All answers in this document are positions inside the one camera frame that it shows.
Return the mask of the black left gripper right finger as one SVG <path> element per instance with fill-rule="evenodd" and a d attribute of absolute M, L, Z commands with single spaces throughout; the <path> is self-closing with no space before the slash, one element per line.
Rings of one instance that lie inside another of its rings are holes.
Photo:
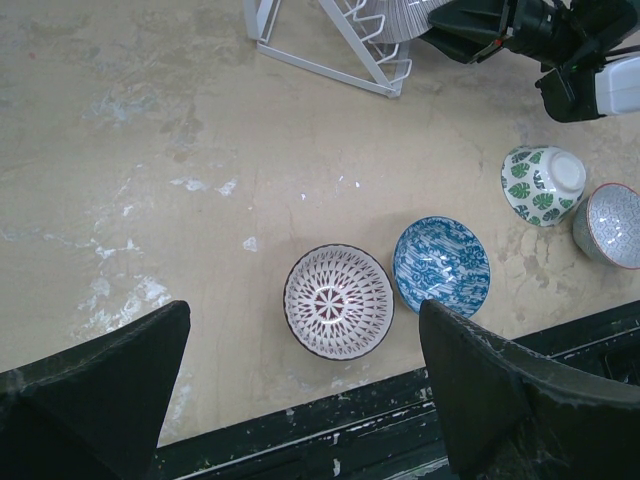
<path fill-rule="evenodd" d="M 636 479 L 639 389 L 566 366 L 435 300 L 419 335 L 462 479 Z"/>

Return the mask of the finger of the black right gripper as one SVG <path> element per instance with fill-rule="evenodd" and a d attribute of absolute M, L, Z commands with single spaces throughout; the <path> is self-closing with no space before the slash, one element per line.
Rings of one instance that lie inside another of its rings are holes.
<path fill-rule="evenodd" d="M 459 0 L 433 10 L 429 22 L 443 30 L 506 30 L 509 15 L 508 1 Z"/>
<path fill-rule="evenodd" d="M 419 39 L 461 64 L 482 63 L 503 49 L 495 42 L 481 44 L 437 28 L 431 28 Z"/>

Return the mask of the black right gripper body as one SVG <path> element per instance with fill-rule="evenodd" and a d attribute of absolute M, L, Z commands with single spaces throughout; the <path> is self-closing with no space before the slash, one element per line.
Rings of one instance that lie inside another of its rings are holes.
<path fill-rule="evenodd" d="M 580 37 L 562 1 L 508 1 L 502 46 L 512 53 L 557 67 L 579 47 Z"/>

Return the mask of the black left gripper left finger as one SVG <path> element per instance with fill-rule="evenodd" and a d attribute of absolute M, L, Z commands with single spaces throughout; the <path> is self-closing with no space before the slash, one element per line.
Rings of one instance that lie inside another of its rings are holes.
<path fill-rule="evenodd" d="M 190 331 L 169 304 L 1 375 L 4 479 L 143 479 Z"/>

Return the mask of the purple striped bowl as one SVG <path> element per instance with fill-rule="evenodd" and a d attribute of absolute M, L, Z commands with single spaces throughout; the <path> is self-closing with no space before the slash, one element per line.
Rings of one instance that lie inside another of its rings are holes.
<path fill-rule="evenodd" d="M 367 16 L 384 17 L 381 32 L 372 38 L 374 43 L 403 43 L 428 32 L 432 25 L 429 14 L 447 4 L 440 0 L 373 0 L 364 7 Z"/>

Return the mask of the white wire dish rack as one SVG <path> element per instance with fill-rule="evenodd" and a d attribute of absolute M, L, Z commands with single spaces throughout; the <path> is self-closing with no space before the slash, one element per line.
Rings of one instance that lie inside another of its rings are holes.
<path fill-rule="evenodd" d="M 387 98 L 412 71 L 407 42 L 386 41 L 387 15 L 366 1 L 244 1 L 247 35 L 274 60 Z"/>

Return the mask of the green leaf pattern bowl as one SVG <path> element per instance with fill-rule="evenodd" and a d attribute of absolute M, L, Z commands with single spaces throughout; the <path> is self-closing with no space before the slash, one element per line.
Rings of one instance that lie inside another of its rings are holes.
<path fill-rule="evenodd" d="M 581 200 L 586 181 L 583 162 L 556 146 L 518 146 L 501 168 L 501 186 L 511 208 L 538 227 L 561 223 Z"/>

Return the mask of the blue floral pattern bowl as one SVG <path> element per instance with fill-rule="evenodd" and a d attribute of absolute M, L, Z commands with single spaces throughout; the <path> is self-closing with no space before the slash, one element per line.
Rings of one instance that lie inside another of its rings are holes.
<path fill-rule="evenodd" d="M 414 313 L 425 300 L 436 300 L 470 318 L 490 289 L 488 255 L 464 224 L 444 216 L 413 222 L 400 235 L 392 272 L 401 299 Z"/>

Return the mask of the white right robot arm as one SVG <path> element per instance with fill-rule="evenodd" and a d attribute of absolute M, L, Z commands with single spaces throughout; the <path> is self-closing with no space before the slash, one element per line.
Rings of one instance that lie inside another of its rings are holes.
<path fill-rule="evenodd" d="M 421 40 L 461 64 L 502 50 L 536 60 L 547 114 L 557 122 L 596 120 L 639 109 L 636 1 L 449 1 L 428 15 Z"/>

